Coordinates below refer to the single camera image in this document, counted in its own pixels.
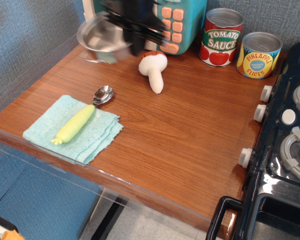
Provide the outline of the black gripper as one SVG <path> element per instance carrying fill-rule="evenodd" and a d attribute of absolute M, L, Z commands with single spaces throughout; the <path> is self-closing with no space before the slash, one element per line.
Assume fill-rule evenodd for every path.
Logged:
<path fill-rule="evenodd" d="M 161 34 L 164 23 L 153 12 L 153 0 L 105 0 L 108 20 L 123 29 L 124 40 L 131 43 L 133 56 L 138 56 L 148 40 L 157 45 L 165 42 Z"/>

